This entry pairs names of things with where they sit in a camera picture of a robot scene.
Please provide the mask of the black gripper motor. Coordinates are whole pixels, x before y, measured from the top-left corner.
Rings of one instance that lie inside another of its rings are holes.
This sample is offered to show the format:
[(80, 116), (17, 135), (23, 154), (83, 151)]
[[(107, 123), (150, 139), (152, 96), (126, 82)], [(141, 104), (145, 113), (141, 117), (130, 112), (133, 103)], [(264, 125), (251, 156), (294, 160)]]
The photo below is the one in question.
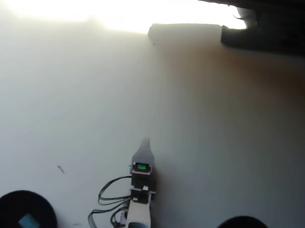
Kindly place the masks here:
[(132, 156), (131, 188), (156, 191), (156, 179), (153, 174), (154, 155), (149, 138), (144, 138)]

